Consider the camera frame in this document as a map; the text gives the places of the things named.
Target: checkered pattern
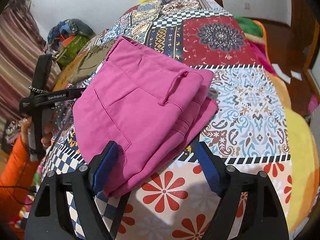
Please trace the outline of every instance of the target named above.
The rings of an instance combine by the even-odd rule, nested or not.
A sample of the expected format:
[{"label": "checkered pattern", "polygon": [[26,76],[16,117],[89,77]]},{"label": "checkered pattern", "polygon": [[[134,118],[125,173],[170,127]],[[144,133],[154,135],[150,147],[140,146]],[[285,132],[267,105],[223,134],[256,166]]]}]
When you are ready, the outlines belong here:
[{"label": "checkered pattern", "polygon": [[[73,229],[75,230],[76,236],[81,239],[85,239],[72,192],[67,192],[67,201],[69,205],[71,222],[73,225]],[[97,205],[97,208],[99,210],[104,224],[106,225],[107,229],[110,230],[120,198],[108,199],[102,192],[99,192],[98,195],[95,197],[94,201]]]},{"label": "checkered pattern", "polygon": [[[54,170],[57,174],[68,173],[73,172],[81,165],[86,164],[81,154],[77,151],[78,147],[75,142],[72,144],[72,139],[74,139],[72,134],[74,134],[74,128],[70,130],[69,135],[63,143],[56,143],[50,150],[44,163],[42,179],[48,171]],[[76,236],[85,239],[72,192],[67,192],[67,201]],[[102,192],[99,192],[95,197],[95,203],[108,230],[111,228],[119,201],[120,198],[107,198]]]},{"label": "checkered pattern", "polygon": [[48,171],[54,170],[57,174],[73,172],[83,164],[86,162],[76,150],[63,144],[55,144],[45,161],[42,179]]},{"label": "checkered pattern", "polygon": [[228,16],[231,17],[228,11],[223,8],[214,10],[193,10],[193,11],[181,11],[177,14],[163,16],[153,22],[152,29],[166,28],[181,25],[183,20],[189,20],[193,18],[206,18],[212,16]]}]

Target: metal screw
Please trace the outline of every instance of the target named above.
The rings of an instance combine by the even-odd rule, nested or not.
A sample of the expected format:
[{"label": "metal screw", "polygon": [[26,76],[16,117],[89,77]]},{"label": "metal screw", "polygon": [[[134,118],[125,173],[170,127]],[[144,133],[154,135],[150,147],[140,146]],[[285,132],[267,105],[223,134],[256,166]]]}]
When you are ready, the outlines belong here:
[{"label": "metal screw", "polygon": [[268,174],[265,171],[259,171],[259,175],[263,178],[266,178]]},{"label": "metal screw", "polygon": [[48,171],[47,176],[52,177],[54,175],[54,171]]},{"label": "metal screw", "polygon": [[227,166],[227,171],[230,171],[230,172],[234,172],[236,170],[236,168],[232,165],[228,165]]},{"label": "metal screw", "polygon": [[88,169],[88,166],[87,165],[81,165],[79,167],[79,171],[86,171]]}]

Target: red medallion pattern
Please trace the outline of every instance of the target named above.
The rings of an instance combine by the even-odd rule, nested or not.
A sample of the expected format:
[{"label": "red medallion pattern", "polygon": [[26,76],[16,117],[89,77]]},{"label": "red medallion pattern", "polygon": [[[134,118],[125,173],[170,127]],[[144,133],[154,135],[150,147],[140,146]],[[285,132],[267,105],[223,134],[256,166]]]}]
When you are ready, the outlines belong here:
[{"label": "red medallion pattern", "polygon": [[192,221],[189,218],[185,218],[182,220],[181,225],[187,229],[187,231],[182,230],[174,230],[172,232],[172,236],[174,238],[185,238],[183,240],[200,240],[203,236],[204,232],[207,230],[210,221],[206,226],[203,226],[205,222],[205,215],[200,214],[196,217],[196,227],[193,226]]},{"label": "red medallion pattern", "polygon": [[278,170],[284,171],[284,165],[282,163],[268,163],[266,166],[264,166],[263,170],[266,173],[269,173],[271,171],[272,167],[272,176],[275,178],[278,176]]},{"label": "red medallion pattern", "polygon": [[125,207],[125,210],[124,210],[124,215],[122,217],[122,220],[121,220],[121,223],[119,225],[119,228],[118,228],[118,232],[121,233],[121,234],[125,234],[126,233],[126,229],[124,227],[124,225],[122,223],[125,223],[129,226],[133,226],[135,224],[135,221],[132,217],[127,217],[125,214],[127,213],[131,213],[133,211],[133,206],[130,205],[130,204],[127,204],[127,206]]},{"label": "red medallion pattern", "polygon": [[287,197],[285,198],[285,202],[286,202],[286,203],[289,203],[290,197],[291,197],[291,190],[292,190],[292,177],[291,177],[291,175],[288,175],[287,181],[290,183],[291,186],[286,186],[286,187],[284,188],[284,194],[289,193],[289,194],[287,195]]},{"label": "red medallion pattern", "polygon": [[[212,32],[213,26],[219,30]],[[230,40],[230,32],[237,36],[236,40]],[[233,65],[244,62],[261,64],[233,17],[219,16],[183,21],[184,64]]]},{"label": "red medallion pattern", "polygon": [[180,208],[180,205],[172,197],[186,199],[188,197],[188,192],[186,192],[185,190],[176,190],[178,187],[181,187],[185,184],[184,178],[177,178],[174,182],[170,183],[172,178],[172,171],[166,171],[164,173],[163,183],[158,173],[152,174],[151,179],[154,183],[157,184],[157,187],[153,186],[150,183],[143,183],[141,187],[144,191],[153,191],[156,193],[144,196],[142,201],[145,204],[151,204],[153,201],[157,200],[155,211],[161,213],[164,211],[164,200],[166,198],[170,209],[173,211],[178,210]]}]

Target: paisley pattern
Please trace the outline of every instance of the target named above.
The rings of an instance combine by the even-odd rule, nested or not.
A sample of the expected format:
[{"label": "paisley pattern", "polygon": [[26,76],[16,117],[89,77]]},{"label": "paisley pattern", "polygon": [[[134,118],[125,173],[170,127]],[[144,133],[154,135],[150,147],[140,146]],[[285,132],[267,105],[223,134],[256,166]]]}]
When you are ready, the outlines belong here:
[{"label": "paisley pattern", "polygon": [[244,44],[244,36],[239,30],[232,28],[228,24],[205,24],[199,27],[198,37],[201,38],[200,43],[208,45],[210,49],[221,49],[224,52],[231,50],[240,50],[240,46]]},{"label": "paisley pattern", "polygon": [[195,10],[201,9],[201,5],[198,0],[161,0],[162,15],[175,14],[183,10]]},{"label": "paisley pattern", "polygon": [[274,156],[289,153],[287,126],[275,87],[257,68],[215,70],[209,96],[218,113],[200,141],[221,157]]}]

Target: belt loop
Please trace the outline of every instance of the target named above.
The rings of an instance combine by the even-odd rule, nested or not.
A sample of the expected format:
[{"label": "belt loop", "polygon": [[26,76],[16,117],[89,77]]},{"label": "belt loop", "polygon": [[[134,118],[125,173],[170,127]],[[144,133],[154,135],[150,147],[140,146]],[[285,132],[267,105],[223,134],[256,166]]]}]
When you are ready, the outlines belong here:
[{"label": "belt loop", "polygon": [[186,71],[186,70],[180,70],[180,71],[178,72],[178,74],[173,78],[173,80],[172,80],[172,82],[171,82],[171,85],[170,85],[170,87],[168,88],[168,91],[167,91],[167,94],[165,95],[165,97],[159,99],[159,101],[158,101],[158,104],[159,104],[159,105],[164,106],[164,105],[167,103],[167,100],[168,100],[168,97],[169,97],[169,93],[170,93],[172,87],[174,86],[175,82],[177,81],[177,79],[178,79],[179,77],[184,78],[184,77],[186,77],[187,75],[188,75],[188,71]]}]

